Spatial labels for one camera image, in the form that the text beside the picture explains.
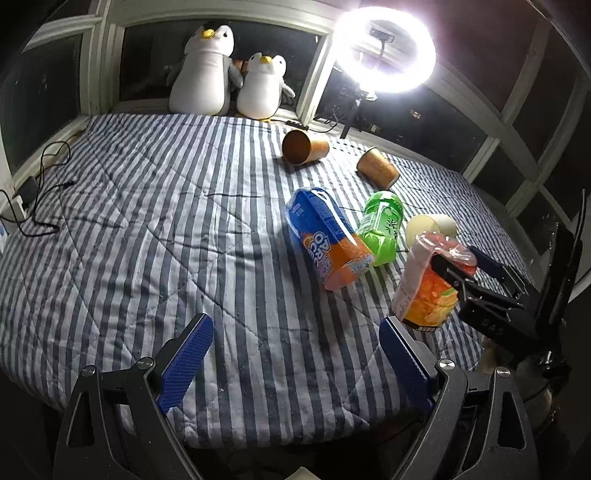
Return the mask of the orange label plastic cup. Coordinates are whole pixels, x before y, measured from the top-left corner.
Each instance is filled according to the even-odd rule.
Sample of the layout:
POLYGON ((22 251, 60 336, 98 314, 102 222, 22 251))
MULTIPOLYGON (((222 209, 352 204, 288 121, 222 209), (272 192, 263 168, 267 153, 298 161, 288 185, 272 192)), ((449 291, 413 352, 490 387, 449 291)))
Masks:
POLYGON ((415 237, 394 293, 392 310, 399 320, 423 332, 437 330, 459 300, 458 291, 430 266, 435 256, 450 260, 470 276, 477 271, 476 256, 456 239, 429 231, 415 237))

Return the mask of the white power strip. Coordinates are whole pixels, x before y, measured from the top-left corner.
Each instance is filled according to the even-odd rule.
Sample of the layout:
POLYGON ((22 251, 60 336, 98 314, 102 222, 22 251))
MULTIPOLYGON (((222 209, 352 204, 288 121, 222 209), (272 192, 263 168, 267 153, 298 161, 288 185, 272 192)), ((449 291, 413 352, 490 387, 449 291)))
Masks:
POLYGON ((20 195, 15 196, 1 211, 1 219, 10 223, 21 223, 28 217, 23 207, 23 200, 20 195))

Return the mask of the black tripod stand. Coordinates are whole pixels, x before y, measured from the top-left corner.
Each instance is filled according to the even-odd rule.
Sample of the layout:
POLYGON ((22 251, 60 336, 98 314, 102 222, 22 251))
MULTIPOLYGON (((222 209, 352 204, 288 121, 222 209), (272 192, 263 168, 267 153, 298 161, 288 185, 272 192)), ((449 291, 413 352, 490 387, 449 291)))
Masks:
POLYGON ((355 95, 353 95, 353 104, 351 111, 346 116, 344 128, 342 128, 339 138, 345 140, 349 135, 349 131, 353 127, 356 127, 359 131, 363 130, 363 115, 362 105, 363 103, 375 102, 377 100, 377 94, 372 91, 365 91, 361 88, 356 89, 355 95))

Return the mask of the blue orange bottle cup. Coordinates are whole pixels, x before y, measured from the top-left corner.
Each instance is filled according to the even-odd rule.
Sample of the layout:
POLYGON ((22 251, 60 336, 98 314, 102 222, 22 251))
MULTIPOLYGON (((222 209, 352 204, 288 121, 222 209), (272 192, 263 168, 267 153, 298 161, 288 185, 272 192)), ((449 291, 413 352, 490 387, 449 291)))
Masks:
POLYGON ((373 252, 325 189, 297 189, 286 211, 287 224, 311 257, 325 290, 342 289, 373 267, 373 252))

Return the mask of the phone clamp holder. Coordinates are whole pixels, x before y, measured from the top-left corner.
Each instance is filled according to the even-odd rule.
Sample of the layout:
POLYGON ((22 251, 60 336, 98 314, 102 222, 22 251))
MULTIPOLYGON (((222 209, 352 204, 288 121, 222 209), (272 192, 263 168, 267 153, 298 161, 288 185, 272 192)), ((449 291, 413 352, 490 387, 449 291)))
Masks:
POLYGON ((370 29, 370 35, 372 37, 376 38, 377 40, 380 40, 383 44, 386 44, 386 43, 391 44, 396 39, 394 34, 392 34, 391 32, 383 31, 383 30, 377 29, 375 27, 372 27, 370 29))

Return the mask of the brown paper cup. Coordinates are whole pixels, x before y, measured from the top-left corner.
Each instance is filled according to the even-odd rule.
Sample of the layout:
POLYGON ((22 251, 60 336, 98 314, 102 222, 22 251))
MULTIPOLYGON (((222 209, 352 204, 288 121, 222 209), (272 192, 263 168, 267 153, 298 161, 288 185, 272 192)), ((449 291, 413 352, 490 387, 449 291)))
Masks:
POLYGON ((304 165, 328 156, 329 141, 324 135, 291 130, 283 137, 281 152, 283 159, 291 165, 304 165))

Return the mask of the green plastic bottle cup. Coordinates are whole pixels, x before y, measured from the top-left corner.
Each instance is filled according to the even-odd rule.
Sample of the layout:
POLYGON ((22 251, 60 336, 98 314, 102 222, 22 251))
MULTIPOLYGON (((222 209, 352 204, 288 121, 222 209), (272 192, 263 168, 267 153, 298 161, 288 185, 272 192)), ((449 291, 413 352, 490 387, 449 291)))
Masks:
POLYGON ((373 253, 375 266, 394 262, 403 218, 403 204, 391 191, 376 192, 367 201, 356 233, 373 253))

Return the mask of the orange glitter paper cup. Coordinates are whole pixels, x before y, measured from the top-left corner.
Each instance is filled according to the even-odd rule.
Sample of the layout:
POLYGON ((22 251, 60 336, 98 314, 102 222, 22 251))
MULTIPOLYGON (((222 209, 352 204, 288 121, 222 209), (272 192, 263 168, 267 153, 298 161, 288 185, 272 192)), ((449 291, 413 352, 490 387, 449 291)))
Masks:
POLYGON ((400 178, 397 167, 376 147, 360 156, 356 169, 381 190, 391 189, 400 178))

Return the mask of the large penguin plush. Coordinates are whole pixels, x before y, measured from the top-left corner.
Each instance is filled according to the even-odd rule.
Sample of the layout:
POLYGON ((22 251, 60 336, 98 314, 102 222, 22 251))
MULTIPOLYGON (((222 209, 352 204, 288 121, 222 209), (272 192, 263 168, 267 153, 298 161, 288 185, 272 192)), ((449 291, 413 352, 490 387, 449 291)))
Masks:
POLYGON ((242 73, 230 55, 235 36, 229 25, 201 26, 184 47, 184 60, 172 83, 172 113, 221 116, 228 113, 231 88, 243 86, 242 73))

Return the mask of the blue striped quilt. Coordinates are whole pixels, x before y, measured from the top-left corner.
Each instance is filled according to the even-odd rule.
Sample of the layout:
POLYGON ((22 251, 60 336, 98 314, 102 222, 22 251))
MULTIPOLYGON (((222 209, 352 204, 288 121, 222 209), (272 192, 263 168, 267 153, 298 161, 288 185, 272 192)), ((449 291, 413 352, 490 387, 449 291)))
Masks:
POLYGON ((398 414, 378 329, 403 261, 329 292, 284 209, 321 187, 358 224, 373 193, 363 147, 335 140, 294 168, 284 135, 228 117, 94 118, 45 174, 36 216, 57 232, 28 225, 1 256, 8 378, 63 409, 84 366, 128 368, 204 313, 211 349, 169 415, 192 447, 332 440, 398 414))

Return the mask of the black power strip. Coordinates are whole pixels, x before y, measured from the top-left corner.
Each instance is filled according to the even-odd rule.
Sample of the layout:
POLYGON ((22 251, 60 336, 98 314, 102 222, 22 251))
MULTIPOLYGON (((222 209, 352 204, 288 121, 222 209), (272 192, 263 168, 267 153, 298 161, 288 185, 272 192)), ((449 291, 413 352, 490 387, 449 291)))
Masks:
POLYGON ((300 122, 293 121, 293 120, 287 120, 284 123, 286 123, 287 126, 301 129, 304 131, 308 131, 308 126, 302 125, 300 122))

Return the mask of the small penguin plush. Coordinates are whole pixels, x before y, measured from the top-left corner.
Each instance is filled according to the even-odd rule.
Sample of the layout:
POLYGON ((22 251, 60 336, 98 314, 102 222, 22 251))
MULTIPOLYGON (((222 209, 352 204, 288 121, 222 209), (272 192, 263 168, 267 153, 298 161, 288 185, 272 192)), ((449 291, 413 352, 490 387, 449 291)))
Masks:
POLYGON ((283 95, 289 99, 296 97, 294 89, 284 81, 286 72, 287 61, 280 54, 252 54, 236 99, 238 113, 253 120, 272 118, 280 108, 283 95))

